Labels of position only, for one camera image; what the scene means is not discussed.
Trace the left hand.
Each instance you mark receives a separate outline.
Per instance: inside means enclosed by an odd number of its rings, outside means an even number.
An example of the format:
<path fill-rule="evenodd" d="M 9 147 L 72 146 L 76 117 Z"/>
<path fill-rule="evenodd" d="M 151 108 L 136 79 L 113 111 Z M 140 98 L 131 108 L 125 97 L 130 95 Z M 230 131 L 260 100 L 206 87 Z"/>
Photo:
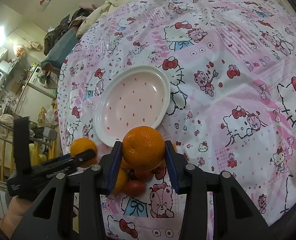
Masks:
<path fill-rule="evenodd" d="M 9 239 L 32 204 L 32 201 L 19 198 L 18 196 L 11 199 L 8 213 L 0 219 L 0 229 Z"/>

